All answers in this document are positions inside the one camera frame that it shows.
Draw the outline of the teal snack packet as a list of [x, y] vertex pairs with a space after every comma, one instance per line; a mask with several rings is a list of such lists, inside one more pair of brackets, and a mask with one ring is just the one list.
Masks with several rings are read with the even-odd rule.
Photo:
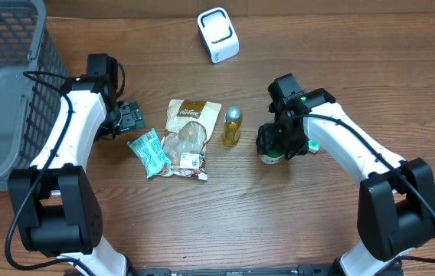
[[165, 155], [154, 128], [138, 139], [128, 142], [127, 145], [144, 166], [147, 179], [156, 175], [164, 176], [168, 173], [172, 161]]

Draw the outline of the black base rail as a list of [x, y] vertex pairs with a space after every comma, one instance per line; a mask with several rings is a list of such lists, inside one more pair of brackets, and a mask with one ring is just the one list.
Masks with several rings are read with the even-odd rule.
[[256, 268], [229, 270], [141, 269], [129, 272], [132, 276], [328, 276], [342, 275], [340, 268], [332, 264], [300, 264], [297, 268]]

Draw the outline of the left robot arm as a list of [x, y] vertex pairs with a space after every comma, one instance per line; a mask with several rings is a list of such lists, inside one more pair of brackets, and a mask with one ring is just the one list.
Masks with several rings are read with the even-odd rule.
[[119, 100], [125, 71], [108, 54], [89, 54], [87, 72], [61, 76], [59, 87], [45, 71], [23, 75], [61, 97], [47, 141], [26, 169], [8, 177], [15, 216], [5, 240], [6, 261], [20, 271], [67, 263], [79, 275], [134, 275], [130, 259], [103, 236], [103, 214], [86, 173], [100, 137], [137, 130], [136, 103]]

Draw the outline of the green lid white jar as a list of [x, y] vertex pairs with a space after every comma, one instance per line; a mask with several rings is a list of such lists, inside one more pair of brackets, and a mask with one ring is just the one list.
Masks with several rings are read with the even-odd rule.
[[279, 154], [277, 151], [269, 151], [268, 153], [260, 153], [260, 160], [267, 165], [277, 164], [283, 157], [283, 154]]

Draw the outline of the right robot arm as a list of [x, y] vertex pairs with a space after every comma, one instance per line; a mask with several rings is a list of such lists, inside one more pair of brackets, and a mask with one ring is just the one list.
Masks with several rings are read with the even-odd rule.
[[266, 164], [305, 155], [318, 143], [359, 187], [360, 240], [331, 264], [301, 264], [298, 275], [402, 275], [410, 251], [435, 238], [435, 181], [421, 158], [411, 161], [372, 139], [325, 89], [304, 91], [292, 74], [268, 87], [272, 123], [258, 129]]

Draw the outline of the yellow dish soap bottle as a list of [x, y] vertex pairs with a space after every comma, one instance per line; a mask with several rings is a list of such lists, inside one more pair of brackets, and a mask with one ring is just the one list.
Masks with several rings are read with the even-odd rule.
[[243, 113], [235, 106], [229, 107], [224, 116], [224, 132], [222, 135], [223, 144], [236, 146], [240, 139], [240, 128], [243, 123]]

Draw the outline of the white barcode scanner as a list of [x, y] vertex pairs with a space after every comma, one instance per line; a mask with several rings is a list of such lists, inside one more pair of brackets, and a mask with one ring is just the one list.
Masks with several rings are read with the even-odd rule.
[[238, 54], [240, 42], [237, 32], [224, 8], [216, 7], [202, 12], [197, 24], [201, 41], [213, 64]]

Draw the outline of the brown Pantene sachet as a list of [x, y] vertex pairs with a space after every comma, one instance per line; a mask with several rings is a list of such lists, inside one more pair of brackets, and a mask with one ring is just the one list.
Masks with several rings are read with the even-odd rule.
[[182, 176], [206, 181], [206, 149], [221, 111], [210, 101], [170, 100], [167, 109], [163, 153], [170, 163], [163, 176]]

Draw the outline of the teal Kleenex tissue pack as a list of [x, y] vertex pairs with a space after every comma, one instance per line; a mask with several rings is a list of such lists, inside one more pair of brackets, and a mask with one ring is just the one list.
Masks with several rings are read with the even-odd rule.
[[312, 154], [317, 154], [317, 152], [321, 148], [321, 146], [317, 142], [315, 142], [313, 140], [310, 140], [308, 142], [308, 147], [309, 147], [309, 152], [312, 153]]

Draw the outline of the grey plastic mesh basket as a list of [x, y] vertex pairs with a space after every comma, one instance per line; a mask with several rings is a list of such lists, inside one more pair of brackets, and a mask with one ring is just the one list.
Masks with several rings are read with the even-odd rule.
[[46, 20], [42, 0], [0, 1], [0, 191], [38, 155], [59, 113], [56, 88], [69, 72]]

